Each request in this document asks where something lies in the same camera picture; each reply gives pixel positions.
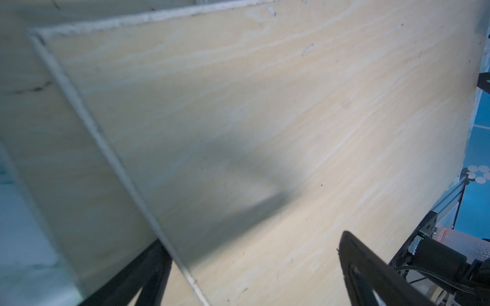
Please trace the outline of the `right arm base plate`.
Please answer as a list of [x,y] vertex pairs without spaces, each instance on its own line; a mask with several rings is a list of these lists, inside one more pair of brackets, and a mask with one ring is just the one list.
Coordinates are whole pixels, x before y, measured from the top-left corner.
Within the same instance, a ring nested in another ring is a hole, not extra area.
[[441,227],[453,229],[459,214],[459,209],[463,201],[463,195],[467,186],[468,175],[460,177],[458,183],[446,191],[435,206],[430,210],[422,221],[417,225],[412,234],[403,243],[399,251],[389,262],[389,266],[395,268],[402,266],[405,258],[408,257],[408,248],[413,239],[419,233],[423,233],[433,238]]

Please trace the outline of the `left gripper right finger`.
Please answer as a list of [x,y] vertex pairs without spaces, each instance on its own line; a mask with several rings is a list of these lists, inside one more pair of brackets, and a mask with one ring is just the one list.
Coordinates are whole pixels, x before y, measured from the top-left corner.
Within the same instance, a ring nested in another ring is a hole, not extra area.
[[352,233],[342,233],[338,254],[352,305],[378,305],[378,297],[385,305],[433,305]]

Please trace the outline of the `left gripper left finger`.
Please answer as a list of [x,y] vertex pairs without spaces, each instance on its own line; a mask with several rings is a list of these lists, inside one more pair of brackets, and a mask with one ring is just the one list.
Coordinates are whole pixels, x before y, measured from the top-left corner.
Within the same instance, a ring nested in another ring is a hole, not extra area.
[[172,258],[155,240],[124,269],[80,305],[160,305],[172,269]]

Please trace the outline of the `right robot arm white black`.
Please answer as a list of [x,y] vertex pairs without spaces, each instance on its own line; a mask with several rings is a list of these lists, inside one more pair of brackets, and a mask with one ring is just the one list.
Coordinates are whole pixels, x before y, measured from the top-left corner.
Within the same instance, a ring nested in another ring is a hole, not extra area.
[[415,271],[435,283],[459,305],[489,305],[489,257],[469,260],[420,232],[408,241],[389,264],[407,275]]

